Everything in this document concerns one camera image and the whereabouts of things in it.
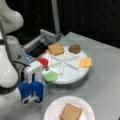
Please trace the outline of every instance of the cheese slice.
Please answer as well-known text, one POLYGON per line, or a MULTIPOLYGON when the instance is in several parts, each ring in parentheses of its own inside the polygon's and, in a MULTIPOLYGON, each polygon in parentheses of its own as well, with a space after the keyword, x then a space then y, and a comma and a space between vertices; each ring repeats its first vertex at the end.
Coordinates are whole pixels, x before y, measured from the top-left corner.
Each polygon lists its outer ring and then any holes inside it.
POLYGON ((80 59, 79 66, 80 67, 90 67, 90 66, 92 66, 92 59, 91 58, 80 59))

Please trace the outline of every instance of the white plate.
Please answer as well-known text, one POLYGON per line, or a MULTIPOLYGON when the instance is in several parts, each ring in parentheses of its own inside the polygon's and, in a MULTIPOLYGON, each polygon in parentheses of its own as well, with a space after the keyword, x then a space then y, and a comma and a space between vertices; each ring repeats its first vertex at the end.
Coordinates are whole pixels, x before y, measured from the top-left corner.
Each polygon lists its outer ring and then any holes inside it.
MULTIPOLYGON (((80 53, 77 54, 77 56, 82 59, 82 58, 87 58, 88 56, 83 52, 81 51, 80 53)), ((58 56, 55 56, 57 57, 58 59, 62 59, 64 57, 64 54, 61 54, 61 55, 58 55, 58 56)), ((43 58, 46 58, 48 60, 51 59, 51 54, 50 53, 46 53, 43 55, 43 58)), ((59 66, 58 67, 53 67, 52 68, 54 71, 60 71, 59 69, 59 66)), ((79 68, 77 70, 75 69, 72 69, 71 67, 69 67, 68 65, 64 65, 64 68, 63 68, 63 74, 60 75, 58 77, 58 79, 52 83, 54 84, 71 84, 71 83, 74 83, 74 82, 77 82, 78 80, 81 80, 89 71, 89 67, 86 67, 86 68, 79 68)))
POLYGON ((89 104, 84 100, 73 96, 62 97, 51 103, 44 115, 44 120, 60 120, 59 117, 67 103, 83 110, 79 120, 95 120, 94 112, 89 104))

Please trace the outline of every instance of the toy food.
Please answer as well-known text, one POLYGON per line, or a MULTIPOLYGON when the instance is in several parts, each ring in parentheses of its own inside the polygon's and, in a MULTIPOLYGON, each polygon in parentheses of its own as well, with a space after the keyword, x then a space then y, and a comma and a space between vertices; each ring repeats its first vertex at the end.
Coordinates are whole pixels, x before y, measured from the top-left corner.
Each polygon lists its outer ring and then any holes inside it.
POLYGON ((48 46, 48 48, 50 50, 50 53, 55 56, 64 53, 64 48, 63 48, 62 44, 60 44, 60 43, 50 45, 50 46, 48 46))
POLYGON ((69 47, 69 52, 73 54, 78 54, 81 51, 81 48, 79 45, 72 45, 69 47))
POLYGON ((60 115, 60 120, 79 120, 82 114, 82 109, 71 104, 66 104, 62 114, 60 115))

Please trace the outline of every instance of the table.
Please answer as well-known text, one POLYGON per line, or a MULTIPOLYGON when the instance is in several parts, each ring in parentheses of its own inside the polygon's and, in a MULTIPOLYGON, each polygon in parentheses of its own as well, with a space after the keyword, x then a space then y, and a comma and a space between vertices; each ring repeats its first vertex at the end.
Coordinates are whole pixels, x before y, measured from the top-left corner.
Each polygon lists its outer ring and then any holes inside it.
POLYGON ((87 101, 96 120, 118 120, 120 117, 120 50, 115 47, 70 32, 61 41, 63 45, 79 44, 93 59, 88 79, 72 91, 59 92, 46 85, 46 97, 41 104, 32 103, 27 107, 16 103, 2 111, 4 120, 43 120, 47 107, 62 96, 76 96, 87 101))

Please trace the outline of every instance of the blue object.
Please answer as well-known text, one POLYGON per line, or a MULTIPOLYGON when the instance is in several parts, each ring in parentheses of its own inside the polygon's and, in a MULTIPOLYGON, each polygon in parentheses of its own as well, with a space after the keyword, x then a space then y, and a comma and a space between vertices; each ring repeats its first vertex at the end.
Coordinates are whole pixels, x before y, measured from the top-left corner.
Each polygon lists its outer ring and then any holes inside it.
POLYGON ((30 95, 31 97, 37 96, 42 99, 44 97, 44 84, 41 82, 34 81, 30 84, 28 82, 21 82, 18 88, 22 100, 30 95))
POLYGON ((25 56, 26 56, 26 58, 27 58, 27 60, 28 60, 29 63, 35 61, 35 58, 32 57, 32 56, 31 56, 30 54, 28 54, 27 52, 24 52, 24 54, 25 54, 25 56))

